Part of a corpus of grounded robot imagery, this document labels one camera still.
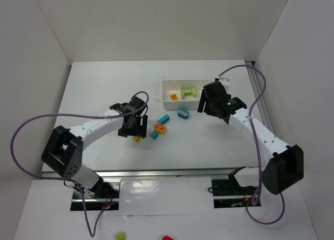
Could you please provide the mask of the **small orange lego brick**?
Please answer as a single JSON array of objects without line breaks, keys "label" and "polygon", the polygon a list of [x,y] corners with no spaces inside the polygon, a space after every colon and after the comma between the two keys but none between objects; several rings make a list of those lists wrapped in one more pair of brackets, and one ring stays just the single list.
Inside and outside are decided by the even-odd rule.
[{"label": "small orange lego brick", "polygon": [[133,141],[138,143],[141,140],[141,137],[133,137]]}]

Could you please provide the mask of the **orange butterfly lego brick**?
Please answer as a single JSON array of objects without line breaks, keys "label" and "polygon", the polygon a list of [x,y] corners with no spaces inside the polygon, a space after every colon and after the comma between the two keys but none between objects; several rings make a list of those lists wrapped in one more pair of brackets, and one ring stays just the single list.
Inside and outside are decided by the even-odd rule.
[{"label": "orange butterfly lego brick", "polygon": [[158,134],[165,134],[167,131],[166,126],[160,123],[156,123],[153,128],[154,131]]}]

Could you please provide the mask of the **lime green lego brick bottom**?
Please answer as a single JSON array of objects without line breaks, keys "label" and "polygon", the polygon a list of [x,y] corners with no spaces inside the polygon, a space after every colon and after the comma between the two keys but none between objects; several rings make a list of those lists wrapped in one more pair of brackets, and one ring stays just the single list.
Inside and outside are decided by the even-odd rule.
[{"label": "lime green lego brick bottom", "polygon": [[182,100],[184,100],[186,97],[191,97],[189,94],[190,94],[190,89],[184,89],[184,88],[181,89]]}]

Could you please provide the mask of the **lime green lego brick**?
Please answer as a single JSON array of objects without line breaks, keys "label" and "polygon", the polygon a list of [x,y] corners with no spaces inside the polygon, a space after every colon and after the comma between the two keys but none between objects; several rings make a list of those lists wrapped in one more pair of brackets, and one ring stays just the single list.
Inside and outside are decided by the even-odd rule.
[{"label": "lime green lego brick", "polygon": [[184,100],[186,97],[191,97],[189,94],[190,94],[190,89],[184,89],[184,88],[181,89],[182,100]]},{"label": "lime green lego brick", "polygon": [[190,88],[190,94],[193,99],[197,98],[197,89],[196,87]]}]

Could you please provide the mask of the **teal frog lego brick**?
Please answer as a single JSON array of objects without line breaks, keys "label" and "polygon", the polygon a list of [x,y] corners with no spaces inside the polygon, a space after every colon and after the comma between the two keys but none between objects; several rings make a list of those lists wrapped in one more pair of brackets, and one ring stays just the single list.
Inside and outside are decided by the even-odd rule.
[{"label": "teal frog lego brick", "polygon": [[177,110],[177,116],[182,119],[188,119],[189,118],[189,111],[183,107],[179,107]]}]

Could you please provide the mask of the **yellow striped bee lego brick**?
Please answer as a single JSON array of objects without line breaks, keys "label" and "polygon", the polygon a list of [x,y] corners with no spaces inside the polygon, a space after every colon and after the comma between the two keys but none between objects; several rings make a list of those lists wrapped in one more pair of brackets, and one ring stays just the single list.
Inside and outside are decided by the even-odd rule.
[{"label": "yellow striped bee lego brick", "polygon": [[171,98],[172,101],[178,101],[178,97],[175,93],[171,94],[170,98]]}]

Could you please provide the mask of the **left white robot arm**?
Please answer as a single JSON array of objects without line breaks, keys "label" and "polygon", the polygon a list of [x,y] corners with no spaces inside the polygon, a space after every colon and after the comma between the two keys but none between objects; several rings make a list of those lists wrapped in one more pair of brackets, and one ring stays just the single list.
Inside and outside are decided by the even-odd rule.
[{"label": "left white robot arm", "polygon": [[133,96],[128,103],[110,106],[99,119],[91,119],[71,128],[53,129],[41,159],[66,181],[81,185],[92,197],[100,197],[111,186],[82,162],[84,150],[95,141],[116,131],[121,137],[145,138],[148,104]]}]

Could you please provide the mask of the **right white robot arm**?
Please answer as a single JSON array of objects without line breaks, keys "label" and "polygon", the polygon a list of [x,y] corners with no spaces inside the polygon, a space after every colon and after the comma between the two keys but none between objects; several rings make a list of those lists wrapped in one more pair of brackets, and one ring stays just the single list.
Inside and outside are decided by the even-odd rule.
[{"label": "right white robot arm", "polygon": [[232,98],[222,82],[216,80],[203,87],[199,113],[224,120],[249,141],[257,143],[261,163],[265,164],[262,183],[277,195],[304,177],[304,152],[298,145],[289,146],[276,137],[258,119],[249,113],[246,104],[238,97]]}]

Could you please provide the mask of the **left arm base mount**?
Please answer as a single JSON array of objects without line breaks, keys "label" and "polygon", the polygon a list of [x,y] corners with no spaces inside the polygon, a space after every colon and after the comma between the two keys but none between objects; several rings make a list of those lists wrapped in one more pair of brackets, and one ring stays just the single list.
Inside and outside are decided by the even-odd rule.
[{"label": "left arm base mount", "polygon": [[[73,182],[64,181],[63,184],[73,189],[70,211],[83,211],[82,197],[79,188]],[[97,195],[84,189],[84,198],[87,211],[100,211],[106,207],[106,211],[117,211],[119,209],[121,181],[116,179],[105,179],[102,189]]]}]

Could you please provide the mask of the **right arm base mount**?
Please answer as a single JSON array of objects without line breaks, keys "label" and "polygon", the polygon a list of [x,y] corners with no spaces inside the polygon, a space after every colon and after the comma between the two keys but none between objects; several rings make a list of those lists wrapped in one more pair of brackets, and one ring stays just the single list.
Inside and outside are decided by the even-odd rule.
[{"label": "right arm base mount", "polygon": [[219,208],[241,208],[245,207],[257,188],[257,186],[241,186],[236,180],[235,175],[245,169],[239,167],[228,174],[225,179],[213,179],[211,187],[207,191],[213,194],[213,205]]}]

